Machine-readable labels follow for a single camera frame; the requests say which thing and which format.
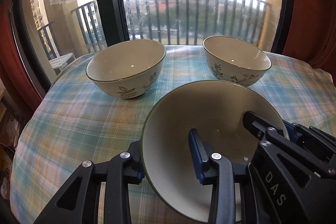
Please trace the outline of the floral ceramic bowl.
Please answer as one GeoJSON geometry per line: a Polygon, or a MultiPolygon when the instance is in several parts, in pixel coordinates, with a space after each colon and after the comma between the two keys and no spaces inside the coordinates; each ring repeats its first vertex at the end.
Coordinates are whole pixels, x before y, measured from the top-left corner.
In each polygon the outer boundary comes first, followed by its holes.
{"type": "Polygon", "coordinates": [[[219,80],[251,86],[270,70],[270,58],[251,43],[228,36],[210,36],[203,41],[207,65],[219,80]]]}
{"type": "Polygon", "coordinates": [[[228,81],[185,84],[155,104],[142,129],[142,162],[151,187],[168,207],[193,221],[208,220],[212,188],[201,185],[195,175],[189,131],[196,129],[203,142],[231,162],[247,164],[258,145],[243,126],[247,111],[285,127],[266,99],[228,81]]]}
{"type": "Polygon", "coordinates": [[[154,40],[120,42],[96,54],[85,73],[106,94],[131,99],[155,84],[165,56],[165,46],[154,40]]]}

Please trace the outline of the right red curtain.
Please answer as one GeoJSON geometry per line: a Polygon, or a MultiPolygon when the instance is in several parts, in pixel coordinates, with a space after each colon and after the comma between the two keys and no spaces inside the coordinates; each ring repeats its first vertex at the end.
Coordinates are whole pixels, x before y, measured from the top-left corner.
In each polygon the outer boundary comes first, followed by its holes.
{"type": "Polygon", "coordinates": [[[335,0],[294,0],[283,54],[335,78],[335,0]]]}

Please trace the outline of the red curtain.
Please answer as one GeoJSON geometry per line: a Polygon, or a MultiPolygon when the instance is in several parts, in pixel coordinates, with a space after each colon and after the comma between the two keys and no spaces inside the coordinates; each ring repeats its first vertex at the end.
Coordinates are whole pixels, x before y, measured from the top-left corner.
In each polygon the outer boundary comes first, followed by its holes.
{"type": "Polygon", "coordinates": [[[14,41],[10,21],[11,0],[1,1],[1,81],[19,109],[21,117],[28,121],[42,102],[42,97],[24,69],[14,41]]]}
{"type": "Polygon", "coordinates": [[[283,54],[335,78],[335,0],[294,0],[283,54]]]}

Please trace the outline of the white air conditioner unit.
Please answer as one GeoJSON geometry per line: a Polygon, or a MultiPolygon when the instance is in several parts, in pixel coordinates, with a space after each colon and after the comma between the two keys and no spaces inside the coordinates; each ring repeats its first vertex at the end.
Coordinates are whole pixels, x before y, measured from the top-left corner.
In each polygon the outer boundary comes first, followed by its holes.
{"type": "Polygon", "coordinates": [[[75,60],[75,56],[73,53],[67,53],[66,55],[62,55],[60,57],[56,57],[50,60],[50,64],[52,69],[58,75],[65,67],[70,65],[75,60]]]}

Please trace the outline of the left red curtain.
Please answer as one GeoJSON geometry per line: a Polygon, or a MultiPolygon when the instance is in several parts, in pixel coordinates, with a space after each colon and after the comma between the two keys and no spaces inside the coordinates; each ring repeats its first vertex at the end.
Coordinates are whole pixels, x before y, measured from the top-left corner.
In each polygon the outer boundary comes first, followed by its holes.
{"type": "Polygon", "coordinates": [[[21,117],[28,121],[42,102],[42,97],[24,69],[14,41],[10,21],[11,0],[1,1],[1,81],[19,109],[21,117]]]}

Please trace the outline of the balcony railing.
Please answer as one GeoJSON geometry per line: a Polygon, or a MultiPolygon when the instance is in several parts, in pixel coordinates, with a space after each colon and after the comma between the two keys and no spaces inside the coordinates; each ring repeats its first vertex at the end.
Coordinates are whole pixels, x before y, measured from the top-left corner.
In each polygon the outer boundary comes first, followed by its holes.
{"type": "MultiPolygon", "coordinates": [[[[42,12],[42,0],[30,0],[35,25],[49,60],[60,47],[42,12]]],[[[201,45],[211,35],[235,37],[258,45],[271,4],[262,0],[123,0],[130,39],[153,39],[165,45],[201,45]]],[[[96,0],[78,5],[70,14],[77,20],[88,52],[107,47],[96,0]]],[[[75,27],[70,34],[75,34],[75,27]]]]}

